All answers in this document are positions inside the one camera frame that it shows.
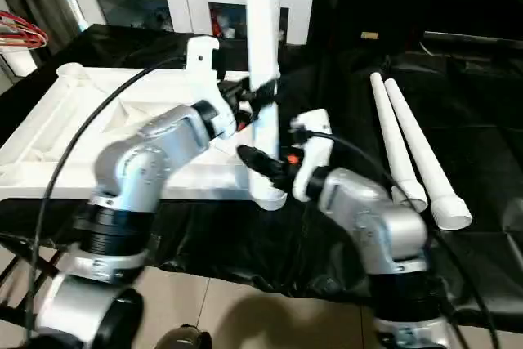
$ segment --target black cloth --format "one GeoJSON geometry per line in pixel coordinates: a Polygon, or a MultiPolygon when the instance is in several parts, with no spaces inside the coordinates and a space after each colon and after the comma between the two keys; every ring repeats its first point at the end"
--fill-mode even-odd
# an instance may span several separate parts
{"type": "MultiPolygon", "coordinates": [[[[147,66],[181,51],[187,35],[92,26],[44,67],[0,96],[4,142],[56,79],[56,67],[147,66]]],[[[243,44],[223,43],[226,68],[246,69],[243,44]]],[[[466,230],[444,233],[494,313],[499,329],[523,332],[523,90],[520,74],[492,62],[401,54],[385,59],[353,50],[322,60],[306,50],[280,53],[282,145],[288,121],[325,107],[333,132],[387,165],[369,74],[396,78],[456,192],[474,216],[466,230]],[[317,62],[310,64],[311,59],[317,62]]],[[[335,149],[332,162],[380,181],[365,161],[335,149]]],[[[67,244],[85,201],[53,200],[44,238],[67,244]]],[[[37,200],[0,203],[0,236],[30,238],[37,200]]],[[[150,241],[150,265],[166,271],[250,284],[272,293],[369,303],[367,281],[351,240],[312,204],[291,196],[277,212],[239,201],[163,201],[150,241]]],[[[438,248],[434,263],[463,324],[484,325],[478,307],[438,248]]]]}

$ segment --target black cable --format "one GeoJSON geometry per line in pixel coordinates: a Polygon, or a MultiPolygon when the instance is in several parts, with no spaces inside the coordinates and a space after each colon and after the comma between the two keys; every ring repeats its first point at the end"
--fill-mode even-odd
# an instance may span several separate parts
{"type": "Polygon", "coordinates": [[[55,188],[56,179],[58,178],[58,175],[60,175],[60,172],[62,168],[65,165],[65,161],[71,154],[71,151],[73,151],[74,146],[82,136],[82,134],[85,132],[87,127],[92,123],[92,121],[95,119],[98,114],[102,110],[104,110],[107,105],[109,105],[120,93],[122,93],[124,90],[126,90],[128,87],[130,87],[134,82],[136,82],[138,79],[146,76],[147,74],[153,72],[157,68],[159,68],[161,65],[164,65],[168,63],[169,61],[177,59],[178,56],[170,56],[167,59],[163,59],[153,65],[151,65],[147,69],[143,69],[138,74],[134,75],[133,77],[129,78],[126,82],[124,82],[120,87],[118,87],[114,92],[112,92],[90,115],[89,117],[83,122],[82,126],[76,131],[73,138],[71,138],[71,141],[65,148],[64,153],[58,160],[58,163],[56,164],[55,170],[53,171],[51,175],[51,179],[47,183],[47,188],[45,190],[45,193],[42,197],[42,203],[40,204],[40,210],[38,212],[38,218],[36,222],[36,228],[34,231],[34,241],[33,241],[33,253],[31,257],[31,266],[29,270],[29,288],[27,292],[27,302],[25,307],[25,338],[27,341],[31,339],[31,331],[33,330],[34,326],[34,282],[36,280],[36,264],[38,260],[38,249],[40,248],[40,237],[42,234],[42,224],[43,224],[43,218],[45,216],[47,204],[49,203],[49,199],[51,198],[51,193],[53,189],[55,188]]]}
{"type": "Polygon", "coordinates": [[[463,331],[459,328],[458,324],[456,323],[456,319],[454,318],[454,315],[452,315],[451,311],[447,311],[446,307],[443,306],[441,308],[442,313],[444,314],[445,318],[447,318],[447,321],[449,321],[450,327],[452,328],[452,331],[454,331],[454,335],[458,339],[459,344],[461,345],[462,349],[469,349],[468,342],[465,339],[465,336],[463,335],[463,331]]]}
{"type": "MultiPolygon", "coordinates": [[[[331,141],[334,141],[340,145],[343,145],[346,149],[352,150],[359,154],[363,159],[367,160],[370,164],[374,166],[375,169],[377,169],[393,186],[395,186],[398,190],[400,190],[401,194],[406,198],[407,202],[409,203],[409,206],[415,211],[416,208],[414,207],[412,201],[407,196],[405,190],[403,187],[401,187],[396,180],[391,176],[391,174],[370,154],[363,151],[358,146],[354,145],[353,143],[347,141],[346,139],[343,139],[339,136],[326,134],[324,132],[313,132],[313,131],[305,131],[305,133],[308,135],[308,137],[311,136],[317,136],[319,138],[324,139],[330,139],[331,141]]],[[[468,274],[467,269],[465,266],[461,263],[459,260],[458,255],[454,252],[454,250],[447,244],[447,242],[441,237],[440,233],[438,233],[437,230],[432,229],[431,222],[427,221],[422,215],[420,217],[425,221],[427,225],[427,229],[429,230],[430,235],[433,239],[436,240],[436,242],[447,252],[450,261],[456,266],[456,268],[459,271],[459,274],[462,276],[463,281],[465,281],[465,284],[469,287],[469,289],[472,292],[472,296],[476,300],[476,303],[478,307],[481,310],[481,313],[485,317],[485,322],[487,325],[487,329],[489,330],[490,334],[490,340],[492,341],[492,346],[494,349],[500,349],[500,343],[498,338],[498,332],[494,326],[494,319],[492,317],[492,314],[489,311],[489,308],[485,304],[485,300],[477,290],[477,287],[474,285],[474,281],[472,280],[471,276],[468,274]]]]}

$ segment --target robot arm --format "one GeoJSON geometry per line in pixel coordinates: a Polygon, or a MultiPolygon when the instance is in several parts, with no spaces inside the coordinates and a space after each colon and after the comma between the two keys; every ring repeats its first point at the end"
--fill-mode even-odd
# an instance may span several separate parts
{"type": "Polygon", "coordinates": [[[231,115],[228,106],[216,110],[208,101],[179,105],[101,152],[91,213],[69,254],[68,269],[53,280],[44,299],[33,345],[67,337],[92,349],[131,347],[143,300],[130,285],[145,267],[164,183],[202,154],[211,139],[228,133],[231,115]]]}
{"type": "MultiPolygon", "coordinates": [[[[292,128],[330,133],[324,110],[301,114],[292,128]]],[[[300,163],[276,161],[247,146],[240,146],[238,153],[274,186],[292,191],[302,202],[316,203],[352,238],[369,278],[374,327],[385,348],[449,348],[440,297],[424,254],[427,229],[422,218],[394,204],[374,181],[329,167],[331,141],[312,137],[302,148],[300,163]]]]}

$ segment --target white pipe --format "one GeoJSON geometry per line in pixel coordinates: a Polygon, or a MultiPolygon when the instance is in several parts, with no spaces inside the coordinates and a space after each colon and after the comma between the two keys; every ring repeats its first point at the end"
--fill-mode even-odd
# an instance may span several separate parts
{"type": "Polygon", "coordinates": [[[382,128],[391,175],[407,194],[405,197],[396,186],[393,186],[392,198],[399,204],[408,204],[407,200],[410,199],[416,211],[420,213],[427,208],[427,195],[423,186],[416,179],[416,173],[410,162],[407,147],[401,136],[400,126],[398,126],[396,121],[394,110],[392,110],[392,105],[380,73],[370,74],[370,83],[373,87],[374,100],[376,101],[376,109],[382,128]]]}
{"type": "MultiPolygon", "coordinates": [[[[248,68],[251,91],[279,77],[278,32],[279,0],[247,0],[248,68]]],[[[253,145],[270,157],[279,155],[278,106],[262,109],[253,124],[253,145]]],[[[265,210],[276,210],[285,204],[287,195],[270,181],[249,170],[249,190],[253,200],[265,210]]]]}
{"type": "Polygon", "coordinates": [[[431,198],[431,212],[436,224],[443,230],[458,230],[469,226],[472,215],[465,201],[454,193],[396,81],[388,79],[385,87],[431,198]]]}

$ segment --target floor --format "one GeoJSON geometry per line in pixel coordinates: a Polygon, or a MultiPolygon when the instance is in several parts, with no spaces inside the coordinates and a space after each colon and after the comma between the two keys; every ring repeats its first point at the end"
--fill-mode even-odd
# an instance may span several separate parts
{"type": "MultiPolygon", "coordinates": [[[[52,251],[42,255],[49,258],[52,251]]],[[[0,248],[0,271],[11,254],[0,248]]],[[[16,304],[25,291],[26,266],[11,293],[16,304]]],[[[10,283],[3,285],[0,299],[10,283]]],[[[369,310],[311,298],[286,298],[246,285],[148,269],[137,283],[146,312],[135,348],[154,348],[170,329],[196,324],[212,335],[216,349],[374,349],[369,310]]],[[[490,349],[483,329],[464,328],[471,349],[490,349]]],[[[503,349],[523,347],[523,335],[500,332],[503,349]]],[[[0,347],[16,347],[23,329],[0,322],[0,347]]]]}

